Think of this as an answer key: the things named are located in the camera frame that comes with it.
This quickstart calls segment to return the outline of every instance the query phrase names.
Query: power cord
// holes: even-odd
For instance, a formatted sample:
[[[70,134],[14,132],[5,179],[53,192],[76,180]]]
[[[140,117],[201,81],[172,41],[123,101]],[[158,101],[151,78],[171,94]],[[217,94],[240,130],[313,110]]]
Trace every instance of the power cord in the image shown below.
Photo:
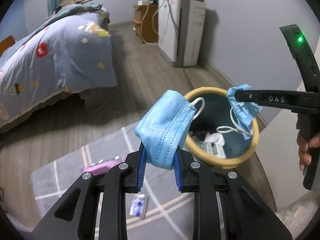
[[[154,18],[155,18],[155,15],[157,14],[157,12],[160,10],[160,8],[164,5],[164,3],[165,3],[165,0],[163,0],[162,5],[156,10],[156,12],[153,14],[152,19],[151,19],[152,29],[153,29],[153,31],[154,31],[156,34],[159,34],[159,33],[158,33],[158,32],[156,31],[156,29],[155,29]]]

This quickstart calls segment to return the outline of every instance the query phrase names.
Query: wooden cabinet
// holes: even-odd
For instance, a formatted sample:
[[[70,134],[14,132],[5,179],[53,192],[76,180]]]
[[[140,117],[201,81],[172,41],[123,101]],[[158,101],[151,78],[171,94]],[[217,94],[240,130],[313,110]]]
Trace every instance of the wooden cabinet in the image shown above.
[[[156,34],[152,29],[152,16],[158,9],[157,4],[150,4],[149,10],[145,18],[143,19],[142,28],[141,21],[147,11],[147,5],[135,5],[134,7],[134,20],[136,25],[136,34],[148,43],[158,42],[158,34]],[[154,17],[154,26],[158,32],[158,13]]]
[[[1,41],[0,42],[0,57],[1,57],[2,53],[4,53],[7,48],[11,47],[15,43],[16,42],[14,41],[14,38],[12,35],[6,37],[3,41]]]

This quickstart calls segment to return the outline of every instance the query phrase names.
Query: human hand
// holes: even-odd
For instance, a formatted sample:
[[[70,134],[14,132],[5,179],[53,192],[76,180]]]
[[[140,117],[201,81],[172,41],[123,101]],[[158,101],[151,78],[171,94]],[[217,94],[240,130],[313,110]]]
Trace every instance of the human hand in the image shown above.
[[[296,123],[296,129],[300,130],[299,120]],[[320,147],[320,132],[308,142],[303,138],[300,130],[297,136],[297,144],[299,146],[299,167],[303,171],[311,163],[311,155],[308,153],[308,149]]]

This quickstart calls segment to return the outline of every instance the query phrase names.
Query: pink object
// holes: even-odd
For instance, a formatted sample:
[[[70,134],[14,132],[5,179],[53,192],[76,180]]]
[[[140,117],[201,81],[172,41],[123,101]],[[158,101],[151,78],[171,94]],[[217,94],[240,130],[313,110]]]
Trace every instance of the pink object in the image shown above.
[[[112,159],[105,161],[103,163],[98,163],[96,165],[82,168],[81,172],[91,172],[93,175],[99,175],[108,172],[112,167],[118,165],[119,163],[123,163],[126,159],[126,156],[119,156],[118,159]]]

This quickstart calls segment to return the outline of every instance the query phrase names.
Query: blue blanket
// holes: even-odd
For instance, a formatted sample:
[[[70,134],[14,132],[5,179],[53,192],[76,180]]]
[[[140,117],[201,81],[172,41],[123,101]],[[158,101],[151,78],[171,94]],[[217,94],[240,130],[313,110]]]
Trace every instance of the blue blanket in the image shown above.
[[[101,9],[102,5],[97,3],[91,3],[89,5],[83,5],[83,4],[70,4],[66,6],[65,8],[61,9],[57,14],[47,19],[44,24],[42,24],[38,29],[36,29],[33,33],[28,35],[27,37],[24,37],[17,43],[15,43],[13,46],[8,48],[0,58],[0,70],[2,69],[3,65],[7,62],[7,60],[19,49],[23,44],[25,44],[27,41],[29,41],[33,36],[35,36],[37,33],[42,31],[44,28],[48,27],[50,24],[64,18],[70,15],[74,15],[79,12],[92,12],[96,11],[98,9]]]

